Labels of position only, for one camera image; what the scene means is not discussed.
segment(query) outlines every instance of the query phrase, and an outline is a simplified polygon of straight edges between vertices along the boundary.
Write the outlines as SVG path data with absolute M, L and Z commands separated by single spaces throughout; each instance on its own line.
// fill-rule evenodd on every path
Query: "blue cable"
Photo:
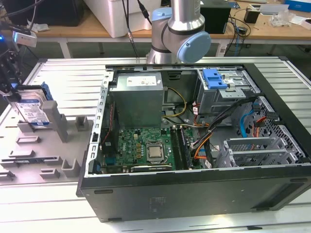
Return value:
M 241 134 L 242 137 L 247 137 L 246 131 L 245 131 L 245 127 L 244 127 L 244 118 L 248 115 L 251 115 L 254 112 L 254 110 L 252 109 L 249 113 L 245 114 L 244 116 L 242 116 L 241 120 L 240 120 L 240 128 L 241 128 Z
M 237 45 L 235 46 L 235 52 L 234 52 L 234 56 L 236 57 L 237 56 L 237 53 L 238 53 L 238 47 L 239 47 L 239 28 L 237 28 L 237 31 L 238 31 L 238 36 L 237 36 Z

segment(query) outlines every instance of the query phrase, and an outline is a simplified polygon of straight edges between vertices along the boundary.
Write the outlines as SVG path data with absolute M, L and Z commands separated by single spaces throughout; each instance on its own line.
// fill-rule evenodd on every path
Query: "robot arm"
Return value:
M 211 39 L 204 31 L 200 0 L 172 0 L 172 8 L 152 14 L 152 48 L 149 64 L 195 63 L 209 50 Z

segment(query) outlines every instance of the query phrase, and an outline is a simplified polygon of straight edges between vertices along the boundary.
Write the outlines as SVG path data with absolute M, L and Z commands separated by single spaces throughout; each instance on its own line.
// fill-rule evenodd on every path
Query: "white container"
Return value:
M 96 18 L 105 27 L 111 37 L 125 36 L 128 33 L 122 0 L 84 0 Z M 140 0 L 149 12 L 161 7 L 161 0 Z M 132 32 L 150 30 L 151 25 L 139 8 L 137 0 L 129 0 L 129 24 Z

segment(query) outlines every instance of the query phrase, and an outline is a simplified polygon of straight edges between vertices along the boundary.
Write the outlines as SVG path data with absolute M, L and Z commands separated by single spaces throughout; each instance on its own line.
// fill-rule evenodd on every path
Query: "wooden table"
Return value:
M 237 2 L 241 9 L 249 6 L 248 2 Z M 292 11 L 298 16 L 311 17 L 311 13 Z M 239 11 L 236 18 L 243 20 L 245 11 Z M 269 25 L 270 16 L 259 15 L 256 24 L 249 24 L 252 29 L 251 34 L 245 40 L 247 44 L 311 44 L 311 31 L 292 24 L 291 27 L 272 27 Z M 103 51 L 103 42 L 129 42 L 124 37 L 111 38 L 106 29 L 101 25 L 97 18 L 91 13 L 86 12 L 84 19 L 78 27 L 51 26 L 51 30 L 38 33 L 38 41 L 58 42 L 61 46 L 65 58 L 71 58 L 68 42 L 98 42 L 100 50 Z M 133 32 L 135 42 L 151 42 L 151 31 L 142 30 Z M 228 24 L 224 34 L 211 34 L 212 42 L 219 44 L 217 56 L 223 56 L 227 45 L 234 36 L 233 26 Z

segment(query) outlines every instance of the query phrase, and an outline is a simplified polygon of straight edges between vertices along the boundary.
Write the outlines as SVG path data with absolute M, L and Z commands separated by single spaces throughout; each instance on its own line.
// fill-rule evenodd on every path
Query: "yellow wire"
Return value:
M 178 91 L 176 91 L 175 89 L 173 89 L 173 88 L 171 88 L 171 87 L 168 87 L 167 89 L 172 90 L 173 92 L 175 92 L 177 95 L 180 96 L 180 98 L 181 98 L 181 99 L 183 100 L 183 102 L 184 102 L 184 108 L 183 108 L 183 110 L 182 110 L 180 113 L 177 113 L 177 114 L 174 114 L 174 115 L 162 116 L 162 117 L 177 117 L 177 116 L 179 116 L 179 115 L 182 115 L 182 114 L 186 111 L 186 108 L 187 108 L 187 102 L 186 102 L 186 100 L 185 100 L 184 97 L 183 97 Z

